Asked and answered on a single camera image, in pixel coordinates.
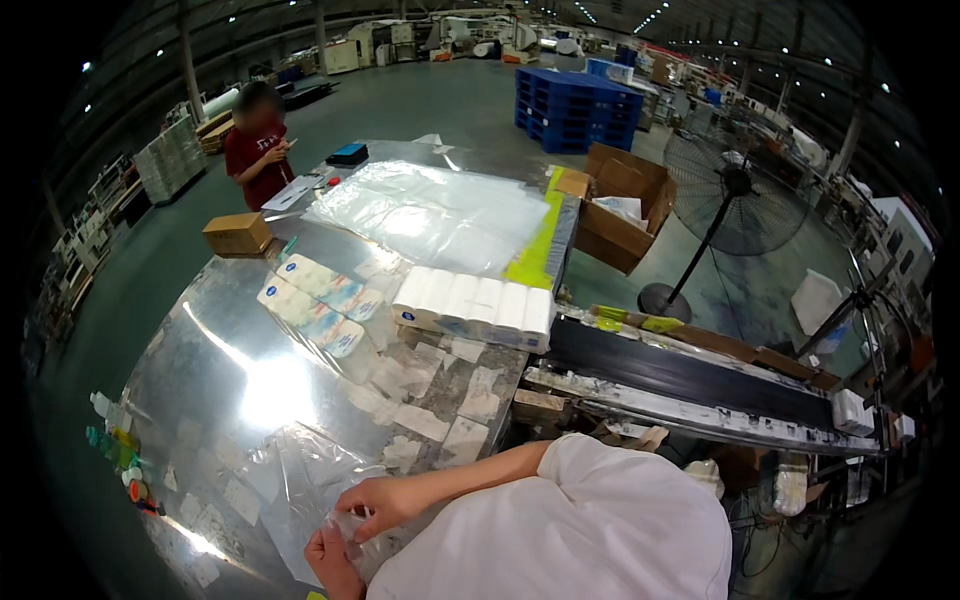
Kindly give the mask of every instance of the plastic bottle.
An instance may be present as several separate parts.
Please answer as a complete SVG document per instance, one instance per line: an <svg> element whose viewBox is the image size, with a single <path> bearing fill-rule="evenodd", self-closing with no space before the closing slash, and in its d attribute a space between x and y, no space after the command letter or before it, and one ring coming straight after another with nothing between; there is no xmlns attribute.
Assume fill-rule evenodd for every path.
<svg viewBox="0 0 960 600"><path fill-rule="evenodd" d="M98 448L107 460L123 470L136 467L140 463L132 448L120 444L102 431L97 431L96 427L86 428L86 440L92 447Z"/></svg>
<svg viewBox="0 0 960 600"><path fill-rule="evenodd" d="M98 415L110 421L120 429L123 429L125 432L130 431L130 428L133 425L133 417L131 417L127 411L111 402L110 398L104 396L103 393L97 392L94 394L91 392L90 403L93 404L93 410Z"/></svg>
<svg viewBox="0 0 960 600"><path fill-rule="evenodd" d="M123 444L136 452L140 451L140 441L132 434L127 433L113 423L107 425L107 433L109 433L110 436L120 444Z"/></svg>

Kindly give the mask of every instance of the black conveyor belt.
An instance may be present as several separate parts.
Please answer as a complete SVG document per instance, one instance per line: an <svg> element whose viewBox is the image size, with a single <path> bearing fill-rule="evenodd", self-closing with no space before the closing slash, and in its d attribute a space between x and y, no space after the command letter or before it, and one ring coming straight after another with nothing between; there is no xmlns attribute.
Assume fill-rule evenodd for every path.
<svg viewBox="0 0 960 600"><path fill-rule="evenodd" d="M550 365L646 392L832 430L829 401L574 321L550 331Z"/></svg>

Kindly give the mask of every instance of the toilet paper package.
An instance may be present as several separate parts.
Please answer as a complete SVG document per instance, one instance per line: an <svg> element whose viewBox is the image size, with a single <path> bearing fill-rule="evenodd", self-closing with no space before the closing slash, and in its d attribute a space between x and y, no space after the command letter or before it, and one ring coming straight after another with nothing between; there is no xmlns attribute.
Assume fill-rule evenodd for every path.
<svg viewBox="0 0 960 600"><path fill-rule="evenodd" d="M377 351L383 351L396 340L396 326L382 293L302 254L293 254L284 260L276 274L315 301L359 323Z"/></svg>
<svg viewBox="0 0 960 600"><path fill-rule="evenodd" d="M547 290L414 267L391 313L397 324L543 354L556 308Z"/></svg>
<svg viewBox="0 0 960 600"><path fill-rule="evenodd" d="M257 300L287 336L351 382L363 385L377 368L379 357L361 325L280 277L271 277Z"/></svg>

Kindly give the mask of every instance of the stacked pallet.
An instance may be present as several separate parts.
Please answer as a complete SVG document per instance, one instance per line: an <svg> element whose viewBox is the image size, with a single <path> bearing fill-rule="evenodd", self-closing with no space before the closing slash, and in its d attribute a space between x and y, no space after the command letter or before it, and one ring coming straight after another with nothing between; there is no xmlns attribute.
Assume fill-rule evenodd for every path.
<svg viewBox="0 0 960 600"><path fill-rule="evenodd" d="M221 120L221 117L224 115L227 116L226 119ZM224 150L224 141L227 139L227 135L233 131L233 118L230 114L230 111L224 112L220 115L217 115L210 122L220 120L220 124L216 125L212 129L208 127L208 124L203 124L201 129L206 130L206 133L201 135L200 130L197 130L197 136L200 138L200 147L204 149L205 155L218 155Z"/></svg>
<svg viewBox="0 0 960 600"><path fill-rule="evenodd" d="M514 125L548 154L586 154L600 142L630 152L643 95L589 73L516 71Z"/></svg>

